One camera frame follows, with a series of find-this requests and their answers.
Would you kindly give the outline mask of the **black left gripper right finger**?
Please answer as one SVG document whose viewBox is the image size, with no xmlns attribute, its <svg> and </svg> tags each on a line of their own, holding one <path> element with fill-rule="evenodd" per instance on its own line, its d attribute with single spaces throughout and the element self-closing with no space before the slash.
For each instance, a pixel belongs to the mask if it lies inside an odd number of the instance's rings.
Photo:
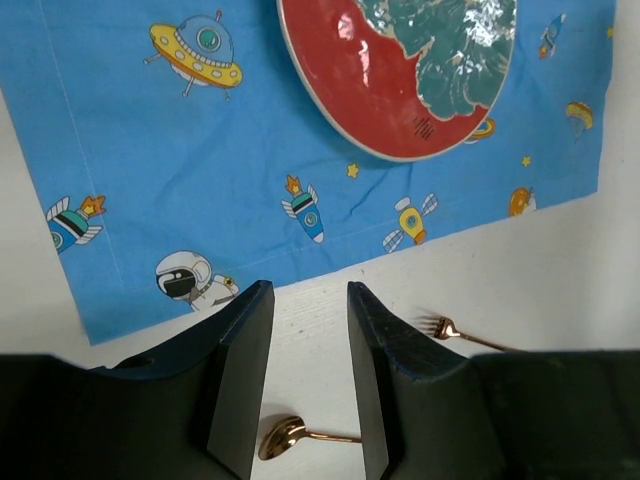
<svg viewBox="0 0 640 480">
<path fill-rule="evenodd" d="M 362 282 L 347 322 L 365 475 L 472 479 L 475 378 L 469 365 L 393 314 Z"/>
</svg>

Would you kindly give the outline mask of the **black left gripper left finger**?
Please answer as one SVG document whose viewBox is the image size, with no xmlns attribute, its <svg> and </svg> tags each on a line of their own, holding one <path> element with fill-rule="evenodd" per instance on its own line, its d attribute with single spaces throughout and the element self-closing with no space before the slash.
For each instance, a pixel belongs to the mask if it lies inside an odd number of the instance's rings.
<svg viewBox="0 0 640 480">
<path fill-rule="evenodd" d="M 274 318 L 260 280 L 222 310 L 112 369 L 110 478 L 248 478 Z"/>
</svg>

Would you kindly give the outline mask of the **copper fork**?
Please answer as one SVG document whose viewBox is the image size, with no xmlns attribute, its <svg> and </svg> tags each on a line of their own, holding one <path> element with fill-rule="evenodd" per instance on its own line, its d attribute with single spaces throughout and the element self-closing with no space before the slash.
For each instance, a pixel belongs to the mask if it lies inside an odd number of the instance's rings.
<svg viewBox="0 0 640 480">
<path fill-rule="evenodd" d="M 414 326 L 428 337 L 436 340 L 461 339 L 501 352 L 515 352 L 516 349 L 501 345 L 460 330 L 455 322 L 443 315 L 424 315 L 419 317 Z"/>
</svg>

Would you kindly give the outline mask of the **copper spoon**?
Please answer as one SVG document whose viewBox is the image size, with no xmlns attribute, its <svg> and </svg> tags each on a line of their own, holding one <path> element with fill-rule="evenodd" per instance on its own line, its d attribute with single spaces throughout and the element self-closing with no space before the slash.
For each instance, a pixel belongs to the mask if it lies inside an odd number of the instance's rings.
<svg viewBox="0 0 640 480">
<path fill-rule="evenodd" d="M 303 439 L 348 444 L 362 443 L 360 437 L 311 431 L 300 416 L 292 415 L 275 422 L 263 436 L 258 448 L 258 458 L 262 461 L 275 459 Z"/>
</svg>

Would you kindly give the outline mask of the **blue space-print cloth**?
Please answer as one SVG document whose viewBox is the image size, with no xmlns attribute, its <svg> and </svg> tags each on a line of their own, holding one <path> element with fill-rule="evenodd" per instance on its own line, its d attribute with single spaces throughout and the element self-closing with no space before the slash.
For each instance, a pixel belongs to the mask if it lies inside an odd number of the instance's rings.
<svg viewBox="0 0 640 480">
<path fill-rule="evenodd" d="M 92 343 L 595 192 L 614 2 L 514 1 L 495 132 L 414 162 L 327 121 L 278 2 L 2 3 L 1 90 Z"/>
</svg>

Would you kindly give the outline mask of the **red and teal plate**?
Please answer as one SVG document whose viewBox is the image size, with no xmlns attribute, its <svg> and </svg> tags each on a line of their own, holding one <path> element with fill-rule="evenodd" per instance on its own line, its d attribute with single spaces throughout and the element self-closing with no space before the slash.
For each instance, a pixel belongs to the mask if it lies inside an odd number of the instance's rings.
<svg viewBox="0 0 640 480">
<path fill-rule="evenodd" d="M 362 150 L 414 162 L 491 136 L 514 1 L 280 1 L 283 37 L 327 121 Z"/>
</svg>

